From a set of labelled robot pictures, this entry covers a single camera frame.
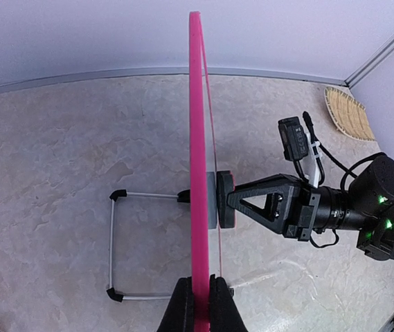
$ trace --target wicker basket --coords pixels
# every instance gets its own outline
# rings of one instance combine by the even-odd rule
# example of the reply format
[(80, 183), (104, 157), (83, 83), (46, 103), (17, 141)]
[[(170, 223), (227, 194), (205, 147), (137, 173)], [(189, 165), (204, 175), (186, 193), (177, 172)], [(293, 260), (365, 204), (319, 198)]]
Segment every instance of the wicker basket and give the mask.
[(343, 91), (328, 86), (325, 91), (326, 105), (337, 128), (356, 140), (375, 142), (364, 106)]

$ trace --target green led light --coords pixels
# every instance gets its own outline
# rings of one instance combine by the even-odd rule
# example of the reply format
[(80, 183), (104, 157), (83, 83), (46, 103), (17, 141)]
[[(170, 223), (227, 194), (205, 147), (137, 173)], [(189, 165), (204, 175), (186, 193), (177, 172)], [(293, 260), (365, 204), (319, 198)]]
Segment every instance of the green led light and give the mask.
[(378, 203), (383, 204), (384, 202), (387, 202), (387, 198), (384, 196), (378, 196)]

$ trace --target beige tiled floor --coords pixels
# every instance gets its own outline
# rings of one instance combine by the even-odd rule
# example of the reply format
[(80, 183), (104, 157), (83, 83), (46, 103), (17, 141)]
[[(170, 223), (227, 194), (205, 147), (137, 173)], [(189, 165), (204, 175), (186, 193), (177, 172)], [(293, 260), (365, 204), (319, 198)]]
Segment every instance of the beige tiled floor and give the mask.
[[(277, 121), (304, 110), (344, 163), (378, 150), (335, 130), (321, 84), (215, 76), (211, 87), (219, 168), (237, 183), (294, 173)], [(340, 170), (325, 161), (325, 171), (337, 186)], [(186, 76), (0, 95), (0, 329), (155, 331), (167, 302), (118, 304), (105, 293), (108, 196), (174, 194), (189, 187), (188, 172)], [(117, 222), (117, 288), (170, 292), (190, 274), (187, 205), (127, 199)], [(355, 234), (340, 235), (316, 250), (240, 215), (237, 230), (223, 231), (224, 276), (250, 332), (378, 330), (394, 312), (394, 261), (371, 261)]]

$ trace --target black cable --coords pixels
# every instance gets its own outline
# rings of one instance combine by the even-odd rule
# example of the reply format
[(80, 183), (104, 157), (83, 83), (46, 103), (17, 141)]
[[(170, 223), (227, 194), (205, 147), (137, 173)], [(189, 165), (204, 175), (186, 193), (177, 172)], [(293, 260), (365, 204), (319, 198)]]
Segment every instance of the black cable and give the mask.
[[(343, 171), (347, 172), (349, 169), (343, 165), (342, 163), (340, 163), (330, 152), (328, 149), (326, 149), (326, 147), (323, 145), (323, 143), (321, 143), (321, 141), (318, 139), (318, 137), (316, 137), (315, 132), (314, 132), (314, 123), (312, 122), (312, 119), (310, 117), (310, 114), (308, 112), (303, 112), (303, 119), (305, 121), (306, 127), (309, 130), (311, 137), (314, 138), (314, 140), (320, 142), (320, 149), (321, 151), (324, 152), (324, 154), (326, 156), (328, 156), (328, 158), (338, 167), (340, 167)], [(353, 172), (350, 172), (349, 175), (351, 175), (353, 178), (356, 178), (357, 175)]]
[(320, 169), (320, 181), (319, 181), (319, 185), (322, 185), (324, 183), (324, 180), (326, 179), (326, 175), (324, 174), (324, 168), (323, 168), (323, 164), (321, 163), (320, 158), (316, 159), (316, 164), (319, 166)]
[[(326, 147), (323, 145), (322, 142), (320, 142), (320, 149), (321, 149), (321, 151), (324, 152), (324, 154), (325, 154), (326, 156), (328, 156), (328, 158), (329, 158), (335, 165), (337, 165), (338, 167), (340, 167), (340, 168), (341, 168), (343, 171), (345, 171), (345, 172), (348, 172), (348, 171), (349, 171), (349, 169), (348, 169), (345, 165), (343, 165), (342, 163), (340, 163), (340, 162), (339, 162), (339, 161), (328, 151), (328, 149), (326, 149)], [(353, 178), (356, 178), (356, 177), (357, 177), (357, 175), (356, 175), (354, 172), (350, 172), (349, 175), (350, 175), (351, 177), (353, 177)]]
[(305, 174), (303, 172), (303, 168), (301, 168), (301, 164), (298, 160), (294, 161), (294, 166), (295, 166), (296, 173), (298, 174), (300, 179), (308, 183), (309, 180), (306, 179)]
[(348, 169), (348, 171), (345, 172), (345, 174), (343, 175), (343, 177), (341, 178), (340, 181), (340, 190), (343, 194), (346, 193), (345, 190), (345, 185), (346, 185), (346, 179), (348, 178), (348, 176), (350, 175), (351, 171), (353, 171), (354, 169), (356, 169), (358, 166), (360, 166), (361, 164), (367, 163), (368, 161), (372, 161), (375, 160), (377, 157), (380, 156), (385, 156), (386, 154), (384, 152), (379, 152), (377, 154), (373, 154), (372, 156), (369, 157), (365, 157), (363, 159), (361, 159), (360, 161), (357, 161), (354, 165), (352, 165), (352, 167), (350, 169)]
[(323, 244), (322, 246), (319, 246), (318, 244), (315, 243), (315, 241), (312, 237), (309, 238), (309, 242), (317, 249), (323, 249), (323, 248), (335, 246), (338, 243), (338, 241), (340, 241), (340, 237), (338, 236), (337, 231), (335, 229), (332, 229), (332, 233), (335, 234), (334, 243)]

